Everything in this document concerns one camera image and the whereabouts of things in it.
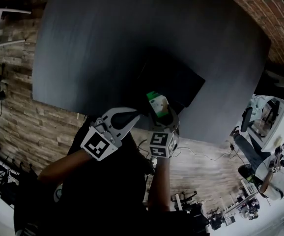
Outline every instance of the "black table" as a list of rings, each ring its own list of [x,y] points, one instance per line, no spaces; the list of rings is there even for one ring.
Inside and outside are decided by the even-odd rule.
[[[206,80],[179,115],[181,137],[221,143],[256,88],[270,40],[232,0],[49,0],[33,99],[87,115],[129,105],[123,95],[148,47],[174,54]]]

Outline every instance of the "wooden floor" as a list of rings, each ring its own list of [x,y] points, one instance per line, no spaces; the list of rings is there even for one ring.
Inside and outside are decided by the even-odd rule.
[[[31,163],[37,173],[67,154],[84,120],[83,115],[41,104],[31,97],[34,50],[46,2],[27,1],[32,7],[31,15],[7,15],[0,37],[0,40],[26,39],[25,43],[0,48],[0,74],[3,72],[4,77],[1,89],[6,93],[0,117],[0,155],[8,157],[9,161],[13,158],[17,163],[23,161],[25,167]],[[146,137],[145,131],[135,129],[132,133],[137,143]],[[181,140],[179,146],[189,147],[194,153],[212,159],[230,151],[229,143],[218,146]],[[187,149],[182,150],[171,159],[171,194],[182,191],[191,194],[196,190],[196,200],[206,200],[207,209],[221,207],[220,197],[230,204],[229,192],[237,191],[241,179],[237,169],[242,162],[234,155],[233,152],[212,161],[205,156],[195,156]]]

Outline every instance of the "cable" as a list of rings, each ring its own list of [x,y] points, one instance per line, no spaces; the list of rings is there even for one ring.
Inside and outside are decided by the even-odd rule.
[[[236,155],[239,157],[239,159],[243,162],[243,164],[246,165],[245,162],[244,162],[244,161],[241,159],[241,157],[238,155],[237,151],[235,151],[235,153],[236,153]]]
[[[1,100],[1,113],[0,113],[0,117],[2,115],[2,100]]]
[[[231,151],[230,151],[230,152],[227,152],[227,153],[221,155],[220,157],[218,157],[218,158],[216,158],[216,159],[212,159],[212,158],[209,158],[207,155],[195,154],[195,153],[192,151],[192,149],[190,149],[189,147],[178,147],[178,149],[181,149],[181,148],[185,148],[185,149],[190,150],[190,151],[193,153],[193,155],[196,155],[196,156],[205,156],[205,157],[207,157],[208,159],[210,159],[211,161],[217,161],[218,159],[222,158],[223,156],[225,156],[225,155],[231,153]]]
[[[176,150],[173,152],[173,154],[172,154],[172,157],[173,157],[173,158],[178,157],[178,156],[182,153],[182,150],[181,150],[181,149],[179,149],[179,150],[180,150],[180,153],[179,153],[177,156],[174,156]]]
[[[138,148],[140,148],[142,143],[145,143],[147,141],[147,139],[143,140],[142,142],[139,143]]]
[[[145,139],[145,140],[143,140],[143,141],[141,141],[140,143],[139,143],[139,145],[137,146],[137,149],[141,149],[141,150],[143,150],[143,151],[145,151],[145,152],[147,152],[148,154],[147,154],[147,156],[145,157],[145,158],[147,158],[148,157],[148,155],[150,155],[150,152],[148,152],[147,150],[145,150],[145,149],[143,149],[143,148],[140,148],[140,146],[141,146],[141,144],[142,143],[145,143],[147,141],[147,139]]]
[[[234,158],[237,155],[238,152],[239,152],[239,149],[237,150],[236,154],[233,157],[231,157],[230,159]]]

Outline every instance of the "person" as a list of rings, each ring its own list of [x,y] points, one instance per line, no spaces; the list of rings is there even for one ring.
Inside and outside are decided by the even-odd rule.
[[[259,192],[271,200],[284,197],[284,168],[280,166],[280,151],[275,155],[269,152],[261,152],[261,147],[251,138],[252,145],[239,134],[236,128],[232,132],[234,142],[245,154],[255,172],[255,177],[261,182]]]
[[[246,204],[242,205],[238,210],[242,218],[249,219],[249,209]]]
[[[68,155],[39,174],[38,194],[31,192],[36,197],[32,202],[33,216],[27,216],[28,221],[17,236],[25,230],[43,236],[193,234],[199,225],[192,223],[191,216],[184,211],[170,211],[170,159],[157,158],[146,209],[146,159],[130,133],[122,140],[122,146],[102,161],[80,148],[95,120],[88,117]],[[61,183],[61,198],[53,204],[54,191]]]
[[[257,219],[259,217],[258,211],[260,209],[260,204],[258,199],[253,198],[247,202],[249,208],[250,220]]]

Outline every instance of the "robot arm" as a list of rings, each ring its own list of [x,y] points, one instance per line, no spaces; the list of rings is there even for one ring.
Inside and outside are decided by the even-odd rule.
[[[179,119],[170,109],[172,122],[164,125],[149,114],[150,132],[148,144],[150,153],[156,157],[171,157],[179,141]],[[140,119],[140,113],[132,108],[112,108],[96,122],[91,123],[81,147],[98,161],[111,155],[122,146],[121,140]]]

